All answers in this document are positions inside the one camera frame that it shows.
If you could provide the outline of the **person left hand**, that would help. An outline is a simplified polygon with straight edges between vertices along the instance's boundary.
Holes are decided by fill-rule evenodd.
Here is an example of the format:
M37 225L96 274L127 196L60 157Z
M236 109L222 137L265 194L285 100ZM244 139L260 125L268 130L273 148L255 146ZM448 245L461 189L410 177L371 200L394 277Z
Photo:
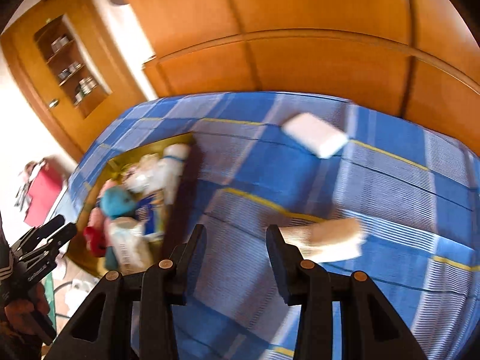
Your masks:
M32 329L31 324L26 321L24 316L32 313L34 310L40 311L45 316L49 314L50 307L42 283L38 283L35 287L35 298L35 303L31 303L25 299L18 299L5 307L5 314L8 322L16 332L35 335L35 331Z

